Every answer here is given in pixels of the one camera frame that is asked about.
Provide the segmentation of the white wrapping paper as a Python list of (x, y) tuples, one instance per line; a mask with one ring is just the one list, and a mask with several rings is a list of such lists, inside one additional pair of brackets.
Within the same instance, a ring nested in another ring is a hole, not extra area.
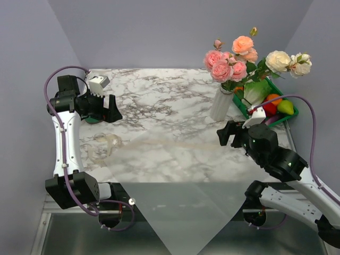
[(243, 149), (221, 146), (214, 129), (151, 129), (106, 165), (171, 254), (199, 253), (241, 208), (249, 185), (268, 177)]

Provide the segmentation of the pink double rose stem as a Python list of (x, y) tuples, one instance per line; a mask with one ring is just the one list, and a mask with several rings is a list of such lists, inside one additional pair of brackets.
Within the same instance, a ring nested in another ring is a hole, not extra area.
[[(223, 44), (219, 39), (216, 39), (213, 44), (213, 50), (223, 52)], [(220, 83), (225, 90), (231, 92), (236, 87), (241, 86), (242, 80), (248, 75), (246, 64), (237, 60), (235, 55), (228, 60), (218, 60), (209, 72), (214, 81)]]

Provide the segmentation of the white rose stem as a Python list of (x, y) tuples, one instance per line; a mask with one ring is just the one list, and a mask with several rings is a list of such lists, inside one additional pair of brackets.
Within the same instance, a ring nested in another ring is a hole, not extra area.
[(270, 52), (257, 65), (249, 63), (250, 71), (246, 81), (258, 82), (266, 77), (281, 78), (282, 73), (289, 73), (297, 79), (310, 73), (312, 67), (311, 56), (297, 53), (289, 56), (285, 51)]

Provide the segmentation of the peach rose stem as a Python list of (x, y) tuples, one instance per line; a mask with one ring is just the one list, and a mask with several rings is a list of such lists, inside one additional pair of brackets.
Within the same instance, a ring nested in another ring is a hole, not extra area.
[(239, 36), (233, 41), (232, 51), (235, 56), (244, 61), (255, 63), (258, 59), (258, 53), (254, 48), (252, 37), (257, 34), (257, 28), (253, 27), (250, 36)]

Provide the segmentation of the small pink rose stem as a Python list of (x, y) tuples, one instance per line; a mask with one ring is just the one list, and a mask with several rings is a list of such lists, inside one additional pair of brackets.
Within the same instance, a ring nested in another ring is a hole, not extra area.
[(230, 57), (234, 57), (234, 55), (230, 52), (220, 52), (218, 50), (210, 50), (208, 51), (203, 59), (203, 64), (206, 69), (210, 71), (213, 68), (213, 65), (218, 60), (228, 60)]

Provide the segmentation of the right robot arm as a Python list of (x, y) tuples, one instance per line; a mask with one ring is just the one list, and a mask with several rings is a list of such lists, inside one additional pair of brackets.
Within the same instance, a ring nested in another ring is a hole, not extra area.
[(308, 203), (300, 202), (267, 183), (253, 181), (245, 192), (245, 204), (250, 208), (263, 205), (277, 209), (308, 225), (327, 244), (339, 248), (339, 205), (331, 200), (330, 190), (324, 184), (317, 184), (301, 156), (279, 146), (275, 131), (265, 124), (249, 128), (243, 124), (228, 121), (223, 129), (217, 130), (220, 145), (226, 146), (233, 136), (231, 147), (243, 148), (266, 173), (299, 191), (308, 200)]

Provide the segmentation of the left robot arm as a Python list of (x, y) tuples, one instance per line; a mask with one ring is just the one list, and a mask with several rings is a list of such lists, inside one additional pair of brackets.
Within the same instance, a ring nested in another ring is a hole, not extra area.
[(123, 118), (116, 98), (109, 95), (108, 107), (104, 96), (90, 90), (81, 94), (78, 77), (57, 77), (58, 92), (50, 99), (47, 110), (52, 116), (56, 140), (56, 163), (53, 178), (46, 180), (45, 189), (55, 202), (68, 209), (77, 205), (99, 202), (105, 209), (117, 206), (118, 197), (109, 183), (98, 183), (84, 171), (81, 160), (79, 128), (87, 117), (107, 123)]

